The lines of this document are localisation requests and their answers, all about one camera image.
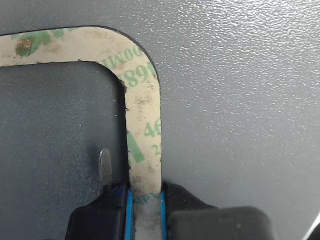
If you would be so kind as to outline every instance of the black plastic part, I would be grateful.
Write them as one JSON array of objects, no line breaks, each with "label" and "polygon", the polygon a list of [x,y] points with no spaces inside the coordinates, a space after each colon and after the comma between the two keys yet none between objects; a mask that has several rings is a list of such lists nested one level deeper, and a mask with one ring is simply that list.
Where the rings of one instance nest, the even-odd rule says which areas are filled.
[{"label": "black plastic part", "polygon": [[173,212],[179,210],[217,208],[216,206],[204,203],[182,186],[171,183],[164,183],[163,186],[165,193],[165,214],[167,218],[169,218]]},{"label": "black plastic part", "polygon": [[308,240],[320,240],[320,225],[316,226]]},{"label": "black plastic part", "polygon": [[253,207],[177,211],[168,220],[169,240],[275,240],[269,218]]},{"label": "black plastic part", "polygon": [[128,185],[114,187],[70,216],[65,240],[123,240]]}]

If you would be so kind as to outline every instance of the textured gray panel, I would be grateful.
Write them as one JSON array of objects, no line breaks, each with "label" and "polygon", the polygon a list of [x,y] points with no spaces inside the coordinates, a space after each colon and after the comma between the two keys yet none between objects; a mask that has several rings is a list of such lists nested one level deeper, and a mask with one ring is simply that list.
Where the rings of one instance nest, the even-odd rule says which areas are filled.
[{"label": "textured gray panel", "polygon": [[318,215],[318,1],[2,0],[0,16],[0,34],[129,34],[159,72],[165,179],[210,204],[261,208],[283,240]]}]

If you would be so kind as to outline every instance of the tape backing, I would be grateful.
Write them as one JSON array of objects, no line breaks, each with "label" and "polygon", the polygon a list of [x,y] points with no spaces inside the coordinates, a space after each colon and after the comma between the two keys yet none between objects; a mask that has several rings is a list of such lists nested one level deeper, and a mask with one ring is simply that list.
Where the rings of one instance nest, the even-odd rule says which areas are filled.
[{"label": "tape backing", "polygon": [[137,42],[116,29],[97,26],[0,36],[0,67],[77,61],[101,64],[121,81],[131,191],[135,197],[159,194],[160,86],[151,59]]}]

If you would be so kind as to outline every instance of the dark gray recessed area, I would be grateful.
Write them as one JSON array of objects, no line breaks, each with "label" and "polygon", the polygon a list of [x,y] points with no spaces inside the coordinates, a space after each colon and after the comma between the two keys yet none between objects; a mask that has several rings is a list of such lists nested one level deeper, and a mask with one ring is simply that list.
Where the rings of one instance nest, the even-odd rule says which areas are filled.
[{"label": "dark gray recessed area", "polygon": [[1,238],[62,240],[99,195],[100,150],[128,180],[124,89],[93,62],[2,67],[0,103]]}]

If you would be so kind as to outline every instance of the metal blade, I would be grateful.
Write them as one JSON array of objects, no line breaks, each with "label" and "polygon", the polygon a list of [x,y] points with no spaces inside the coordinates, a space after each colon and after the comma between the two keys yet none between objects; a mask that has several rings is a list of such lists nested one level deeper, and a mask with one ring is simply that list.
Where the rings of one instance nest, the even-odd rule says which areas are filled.
[{"label": "metal blade", "polygon": [[109,149],[103,149],[99,154],[100,192],[107,193],[112,187],[112,166]]}]

